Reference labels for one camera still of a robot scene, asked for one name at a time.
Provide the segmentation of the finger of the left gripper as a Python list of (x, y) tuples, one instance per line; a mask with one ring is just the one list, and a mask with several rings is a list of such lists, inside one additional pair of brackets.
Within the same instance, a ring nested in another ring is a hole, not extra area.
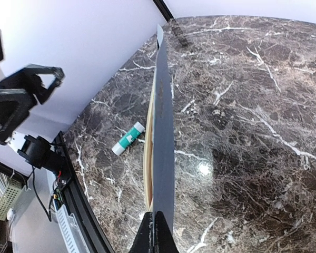
[(25, 89), (0, 89), (0, 144), (6, 143), (36, 104)]
[[(48, 88), (43, 84), (40, 75), (53, 75), (54, 80)], [(0, 89), (25, 89), (35, 95), (40, 104), (44, 104), (53, 91), (62, 84), (65, 74), (60, 67), (30, 64), (0, 81)]]

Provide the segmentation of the green white glue stick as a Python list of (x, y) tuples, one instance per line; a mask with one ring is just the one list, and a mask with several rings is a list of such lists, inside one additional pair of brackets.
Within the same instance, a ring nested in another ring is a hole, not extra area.
[(115, 155), (121, 155), (145, 130), (145, 127), (136, 122), (126, 134), (121, 137), (112, 147)]

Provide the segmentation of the grey blue envelope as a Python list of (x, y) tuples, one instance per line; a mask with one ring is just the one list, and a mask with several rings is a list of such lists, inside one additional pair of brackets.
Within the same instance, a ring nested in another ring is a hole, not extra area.
[(164, 32), (158, 26), (153, 110), (153, 211), (163, 212), (170, 232), (174, 221), (174, 190), (172, 88)]

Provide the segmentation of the white letter paper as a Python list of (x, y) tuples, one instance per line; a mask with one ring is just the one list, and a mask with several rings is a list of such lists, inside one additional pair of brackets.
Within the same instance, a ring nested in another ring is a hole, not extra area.
[(154, 92), (155, 81), (152, 84), (149, 108), (147, 112), (146, 128), (145, 128), (145, 143), (143, 150), (143, 183), (145, 194), (145, 205), (147, 211), (153, 209), (153, 109), (154, 109)]

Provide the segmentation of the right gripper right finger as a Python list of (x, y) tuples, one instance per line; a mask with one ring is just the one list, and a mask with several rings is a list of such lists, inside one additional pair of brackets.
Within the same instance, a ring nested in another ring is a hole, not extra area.
[(154, 219), (154, 252), (179, 253), (163, 212), (158, 211)]

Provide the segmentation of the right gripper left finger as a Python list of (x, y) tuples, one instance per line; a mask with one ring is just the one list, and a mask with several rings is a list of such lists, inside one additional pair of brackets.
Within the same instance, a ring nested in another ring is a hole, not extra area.
[(152, 253), (153, 251), (152, 212), (146, 212), (143, 216), (129, 253)]

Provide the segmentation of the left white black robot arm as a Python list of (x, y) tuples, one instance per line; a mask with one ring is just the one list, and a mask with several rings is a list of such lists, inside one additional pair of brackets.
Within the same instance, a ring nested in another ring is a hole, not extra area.
[[(62, 84), (65, 74), (60, 67), (30, 64), (0, 81), (0, 145), (12, 144), (15, 130), (29, 117), (30, 110), (44, 104)], [(51, 171), (48, 160), (61, 160), (43, 137), (25, 135), (16, 152), (36, 168)]]

